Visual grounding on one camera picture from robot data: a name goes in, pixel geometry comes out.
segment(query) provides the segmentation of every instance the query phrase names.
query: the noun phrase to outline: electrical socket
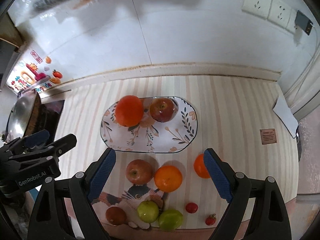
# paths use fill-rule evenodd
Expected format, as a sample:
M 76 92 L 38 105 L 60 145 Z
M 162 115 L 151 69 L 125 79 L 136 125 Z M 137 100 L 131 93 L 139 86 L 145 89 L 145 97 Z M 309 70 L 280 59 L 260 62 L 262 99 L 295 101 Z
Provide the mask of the electrical socket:
M 298 13 L 297 10 L 291 9 L 290 19 L 289 19 L 288 25 L 286 27 L 286 30 L 293 33 L 293 34 L 296 33 L 296 29 L 298 28 L 298 26 L 295 23 L 297 13 Z
M 268 20 L 286 28 L 292 8 L 281 0 L 272 0 Z
M 267 19 L 271 0 L 244 0 L 242 10 Z

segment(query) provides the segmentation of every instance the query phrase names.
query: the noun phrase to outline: metal pot lid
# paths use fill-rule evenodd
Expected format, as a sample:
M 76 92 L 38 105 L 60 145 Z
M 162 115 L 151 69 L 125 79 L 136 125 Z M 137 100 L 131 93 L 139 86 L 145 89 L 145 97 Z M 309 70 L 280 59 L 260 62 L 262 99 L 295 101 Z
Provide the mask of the metal pot lid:
M 23 137 L 35 105 L 36 96 L 37 92 L 32 90 L 23 93 L 21 97 L 18 98 L 9 116 L 7 141 Z

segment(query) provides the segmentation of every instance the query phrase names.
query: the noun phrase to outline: green fruit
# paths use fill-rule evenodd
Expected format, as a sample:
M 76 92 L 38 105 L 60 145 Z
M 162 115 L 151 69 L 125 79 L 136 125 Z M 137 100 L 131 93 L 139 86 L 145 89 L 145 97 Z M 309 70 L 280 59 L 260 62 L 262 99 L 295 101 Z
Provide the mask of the green fruit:
M 153 223 L 159 216 L 159 208 L 153 201 L 142 201 L 137 212 L 140 219 L 146 223 Z
M 164 231 L 172 231 L 182 225 L 183 215 L 175 209 L 164 211 L 158 218 L 158 225 Z

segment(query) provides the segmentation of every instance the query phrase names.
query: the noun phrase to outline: brown label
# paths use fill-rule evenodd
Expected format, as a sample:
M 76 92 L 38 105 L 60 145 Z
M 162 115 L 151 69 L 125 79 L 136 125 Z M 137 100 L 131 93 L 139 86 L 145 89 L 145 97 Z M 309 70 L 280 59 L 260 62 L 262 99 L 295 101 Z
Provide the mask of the brown label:
M 262 144 L 270 144 L 277 142 L 275 129 L 261 129 L 260 135 Z

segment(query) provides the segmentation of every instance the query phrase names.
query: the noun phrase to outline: plate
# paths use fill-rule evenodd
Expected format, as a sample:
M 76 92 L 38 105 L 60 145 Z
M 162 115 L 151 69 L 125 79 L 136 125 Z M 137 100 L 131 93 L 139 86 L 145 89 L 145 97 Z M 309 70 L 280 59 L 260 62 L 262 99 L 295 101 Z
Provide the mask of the plate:
M 117 151 L 141 153 L 177 153 L 185 149 L 196 137 L 198 121 L 192 105 L 179 97 L 170 98 L 175 106 L 170 121 L 161 123 L 150 115 L 153 98 L 141 98 L 144 114 L 133 127 L 118 124 L 114 103 L 103 115 L 100 134 L 108 147 Z

